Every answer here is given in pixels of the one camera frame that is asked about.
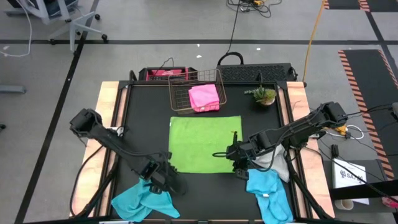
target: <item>metal wire basket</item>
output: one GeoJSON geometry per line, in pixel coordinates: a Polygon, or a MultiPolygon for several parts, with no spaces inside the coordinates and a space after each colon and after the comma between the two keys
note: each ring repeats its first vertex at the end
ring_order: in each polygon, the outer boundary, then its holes
{"type": "Polygon", "coordinates": [[[186,72],[169,76],[169,92],[170,104],[172,110],[178,114],[196,113],[196,111],[203,111],[204,107],[192,107],[189,97],[189,90],[193,86],[215,84],[219,103],[205,106],[204,111],[214,110],[214,108],[221,108],[221,105],[226,103],[225,89],[223,79],[218,69],[186,72]]]}

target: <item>white cable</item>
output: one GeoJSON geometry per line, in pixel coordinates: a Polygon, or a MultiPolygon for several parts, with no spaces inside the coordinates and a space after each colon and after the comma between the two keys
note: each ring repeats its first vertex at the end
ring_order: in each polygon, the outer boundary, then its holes
{"type": "Polygon", "coordinates": [[[19,0],[16,0],[18,2],[18,4],[21,6],[21,8],[24,10],[25,14],[26,14],[26,18],[29,22],[29,28],[30,28],[30,34],[29,34],[29,43],[28,43],[28,47],[27,47],[27,53],[26,54],[22,54],[22,55],[12,55],[12,54],[7,54],[5,52],[0,51],[0,53],[2,53],[5,57],[10,56],[10,57],[23,57],[26,55],[30,54],[30,43],[32,42],[32,23],[30,22],[30,18],[29,15],[25,9],[25,7],[19,2],[19,0]]]}
{"type": "MultiPolygon", "coordinates": [[[[362,139],[362,138],[365,136],[365,135],[363,134],[362,130],[361,130],[359,127],[357,127],[357,126],[355,126],[355,125],[352,125],[352,124],[347,125],[346,131],[348,130],[349,127],[353,127],[354,129],[357,129],[357,130],[362,134],[362,136],[359,137],[359,138],[354,138],[354,137],[351,136],[350,139],[360,140],[360,139],[362,139]]],[[[328,132],[328,131],[326,131],[326,133],[330,134],[331,136],[343,137],[343,138],[346,137],[346,136],[342,136],[342,135],[340,135],[340,134],[333,134],[333,133],[330,133],[330,132],[328,132]]]]}

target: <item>black tabletop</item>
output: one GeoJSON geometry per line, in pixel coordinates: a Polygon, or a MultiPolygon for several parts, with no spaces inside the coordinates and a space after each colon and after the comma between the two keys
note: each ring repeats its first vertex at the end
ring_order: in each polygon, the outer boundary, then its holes
{"type": "MultiPolygon", "coordinates": [[[[262,108],[255,104],[252,96],[244,95],[245,90],[256,87],[256,85],[225,85],[227,103],[219,111],[183,116],[241,116],[244,139],[262,129],[281,127],[279,102],[268,108],[262,108]]],[[[169,123],[172,116],[178,116],[178,114],[170,108],[167,85],[133,86],[128,99],[125,123],[129,131],[124,135],[124,140],[135,151],[166,151],[169,145],[169,123]]],[[[261,219],[254,194],[247,193],[246,181],[237,179],[233,173],[182,175],[188,182],[188,192],[184,196],[172,196],[173,205],[181,214],[181,219],[261,219]]],[[[113,197],[137,182],[137,175],[130,170],[126,161],[120,160],[113,197]]],[[[284,183],[284,187],[290,203],[289,185],[284,183]]],[[[113,209],[111,216],[119,218],[113,209]]],[[[171,219],[156,211],[147,218],[171,219]]]]}

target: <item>wooden table edge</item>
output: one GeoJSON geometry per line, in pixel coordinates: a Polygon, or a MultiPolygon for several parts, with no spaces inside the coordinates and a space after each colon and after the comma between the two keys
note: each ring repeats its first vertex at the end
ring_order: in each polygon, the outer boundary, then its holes
{"type": "MultiPolygon", "coordinates": [[[[113,117],[114,106],[116,103],[116,96],[118,94],[119,82],[103,82],[98,95],[98,101],[96,105],[96,111],[103,117],[103,125],[110,126],[113,117]]],[[[293,108],[294,120],[299,119],[307,115],[310,110],[308,107],[308,100],[305,94],[305,89],[302,82],[287,82],[288,94],[290,99],[290,106],[293,108]]],[[[118,111],[118,118],[116,121],[116,126],[120,126],[122,123],[123,109],[126,99],[126,89],[122,90],[120,97],[120,105],[118,111]]],[[[283,91],[279,90],[279,97],[282,106],[282,114],[284,117],[284,122],[289,122],[287,118],[287,109],[283,96],[283,91]]],[[[99,143],[95,140],[90,139],[87,144],[85,155],[83,161],[90,156],[96,148],[98,148],[99,143]]],[[[318,150],[317,141],[314,139],[309,140],[308,147],[318,150]]],[[[323,209],[330,216],[334,217],[334,210],[331,204],[330,194],[326,182],[326,176],[323,171],[322,159],[318,154],[315,154],[309,150],[301,151],[304,175],[306,177],[306,183],[309,191],[317,200],[317,202],[323,207],[323,209]]],[[[105,150],[103,149],[93,158],[93,161],[87,163],[86,167],[82,170],[78,184],[76,186],[76,191],[73,196],[72,208],[75,213],[81,211],[86,203],[90,200],[91,196],[99,186],[100,176],[103,168],[105,158],[105,150]]],[[[114,159],[114,152],[111,153],[109,158],[108,171],[112,166],[114,159]]],[[[296,186],[298,206],[300,210],[301,217],[306,217],[303,195],[299,188],[296,186]]],[[[108,209],[108,200],[110,196],[110,187],[108,186],[105,190],[102,198],[101,208],[99,215],[106,215],[108,209]]]]}

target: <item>small succulent plant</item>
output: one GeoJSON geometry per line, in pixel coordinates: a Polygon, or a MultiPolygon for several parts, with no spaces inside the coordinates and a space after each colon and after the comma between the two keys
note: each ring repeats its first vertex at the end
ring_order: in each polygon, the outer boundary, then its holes
{"type": "Polygon", "coordinates": [[[266,88],[260,86],[259,88],[256,88],[255,90],[245,91],[244,94],[253,94],[253,97],[256,100],[256,102],[258,102],[264,106],[269,106],[275,100],[276,91],[266,89],[266,88]]]}

